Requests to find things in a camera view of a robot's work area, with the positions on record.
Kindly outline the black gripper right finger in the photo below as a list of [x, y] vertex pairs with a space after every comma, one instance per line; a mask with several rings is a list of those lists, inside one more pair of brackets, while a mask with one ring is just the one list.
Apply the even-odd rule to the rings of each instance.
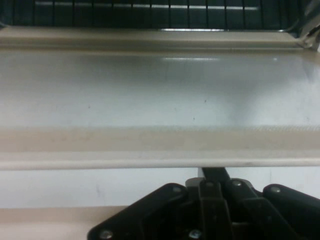
[[244, 179], [231, 178], [224, 167], [203, 167], [205, 180], [219, 183], [225, 199], [244, 215], [265, 240], [318, 240], [320, 200], [281, 184], [256, 190]]

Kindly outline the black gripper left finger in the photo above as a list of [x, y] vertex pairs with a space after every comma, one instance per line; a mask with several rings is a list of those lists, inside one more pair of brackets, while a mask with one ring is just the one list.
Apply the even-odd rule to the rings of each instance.
[[227, 240], [229, 214], [221, 185], [168, 183], [93, 227], [89, 240]]

